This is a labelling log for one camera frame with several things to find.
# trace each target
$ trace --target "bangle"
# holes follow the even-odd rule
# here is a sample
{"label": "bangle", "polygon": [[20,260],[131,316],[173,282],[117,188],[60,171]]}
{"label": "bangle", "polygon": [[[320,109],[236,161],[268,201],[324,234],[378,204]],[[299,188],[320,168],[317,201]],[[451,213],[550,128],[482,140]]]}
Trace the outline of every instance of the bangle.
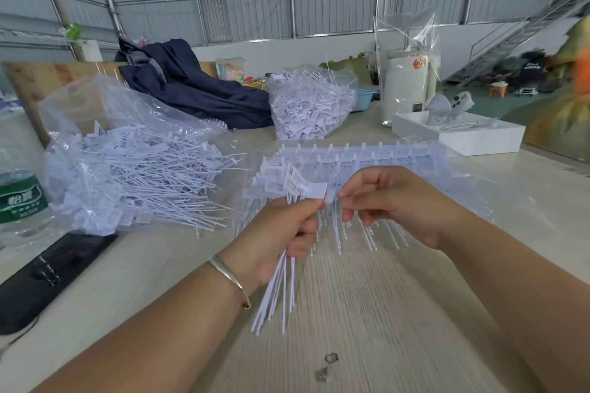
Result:
{"label": "bangle", "polygon": [[209,258],[209,262],[211,263],[211,266],[219,270],[229,281],[231,281],[234,285],[238,286],[238,288],[240,289],[240,291],[242,291],[242,294],[244,294],[244,297],[246,298],[246,302],[243,304],[244,309],[250,309],[250,306],[252,306],[252,303],[250,303],[250,298],[248,297],[248,294],[246,293],[242,285],[240,285],[240,282],[236,279],[230,268],[227,267],[225,263],[217,257],[217,255],[213,255],[211,258]]}

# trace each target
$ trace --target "orange stool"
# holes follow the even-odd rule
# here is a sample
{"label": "orange stool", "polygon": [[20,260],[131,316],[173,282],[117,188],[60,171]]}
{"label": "orange stool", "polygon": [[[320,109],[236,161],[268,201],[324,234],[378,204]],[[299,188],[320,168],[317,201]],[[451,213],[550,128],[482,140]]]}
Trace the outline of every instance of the orange stool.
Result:
{"label": "orange stool", "polygon": [[497,83],[492,83],[490,87],[490,92],[488,92],[487,97],[491,98],[495,91],[499,91],[500,98],[504,98],[506,96],[506,90],[508,90],[508,83],[506,81],[498,81]]}

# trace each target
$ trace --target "forearm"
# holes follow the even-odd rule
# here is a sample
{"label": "forearm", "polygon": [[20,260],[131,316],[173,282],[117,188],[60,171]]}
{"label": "forearm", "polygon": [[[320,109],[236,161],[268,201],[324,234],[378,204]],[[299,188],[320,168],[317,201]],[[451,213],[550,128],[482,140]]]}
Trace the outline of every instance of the forearm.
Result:
{"label": "forearm", "polygon": [[590,286],[476,216],[442,250],[550,391],[590,383]]}
{"label": "forearm", "polygon": [[243,302],[241,292],[205,263],[34,391],[186,392]]}

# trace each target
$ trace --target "person's right hand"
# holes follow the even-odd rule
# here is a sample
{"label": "person's right hand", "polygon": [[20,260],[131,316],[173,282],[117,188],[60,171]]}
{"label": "person's right hand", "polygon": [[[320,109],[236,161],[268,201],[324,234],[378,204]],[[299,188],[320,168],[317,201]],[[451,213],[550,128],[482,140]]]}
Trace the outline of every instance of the person's right hand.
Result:
{"label": "person's right hand", "polygon": [[431,248],[439,248],[448,232],[473,214],[403,166],[361,169],[338,197],[344,222],[355,210],[365,226],[380,218],[393,219]]}

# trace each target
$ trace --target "white box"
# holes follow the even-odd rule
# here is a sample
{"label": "white box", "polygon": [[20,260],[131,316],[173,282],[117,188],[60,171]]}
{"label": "white box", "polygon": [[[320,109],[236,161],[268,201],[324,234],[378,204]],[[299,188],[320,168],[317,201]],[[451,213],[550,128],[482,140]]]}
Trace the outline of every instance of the white box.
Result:
{"label": "white box", "polygon": [[[440,140],[463,155],[501,154],[517,152],[525,127],[496,120],[493,128],[441,130],[442,126],[428,126],[428,112],[396,114],[391,122],[391,132],[402,138],[419,136]],[[490,121],[488,117],[465,112],[462,122]]]}

